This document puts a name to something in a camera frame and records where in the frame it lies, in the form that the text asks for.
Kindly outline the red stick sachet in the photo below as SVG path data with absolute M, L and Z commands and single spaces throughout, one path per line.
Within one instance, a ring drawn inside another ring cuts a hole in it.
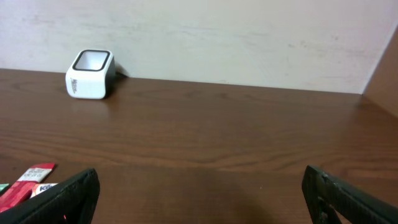
M 54 170 L 56 163 L 41 163 L 28 168 L 1 196 L 1 212 L 31 198 L 36 186 Z

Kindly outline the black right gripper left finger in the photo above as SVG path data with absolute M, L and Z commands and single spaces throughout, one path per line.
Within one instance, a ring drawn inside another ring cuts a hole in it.
M 1 213 L 2 224 L 90 224 L 100 194 L 94 168 L 86 169 L 45 192 Z

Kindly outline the orange tissue pack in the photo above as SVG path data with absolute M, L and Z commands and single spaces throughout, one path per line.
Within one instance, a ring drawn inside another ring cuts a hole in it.
M 52 188 L 53 186 L 57 185 L 57 183 L 46 183 L 46 184 L 35 184 L 32 187 L 32 193 L 30 197 L 35 197 L 38 194 L 41 194 L 42 192 L 45 192 L 46 190 Z

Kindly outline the teal wet wipes pack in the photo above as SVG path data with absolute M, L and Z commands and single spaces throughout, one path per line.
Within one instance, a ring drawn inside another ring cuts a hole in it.
M 9 187 L 9 184 L 0 184 L 0 192 L 7 190 L 8 187 Z

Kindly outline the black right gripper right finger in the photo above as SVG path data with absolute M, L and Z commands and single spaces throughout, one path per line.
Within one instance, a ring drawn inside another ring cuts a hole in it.
M 397 208 L 315 166 L 307 166 L 302 192 L 313 223 L 397 223 Z

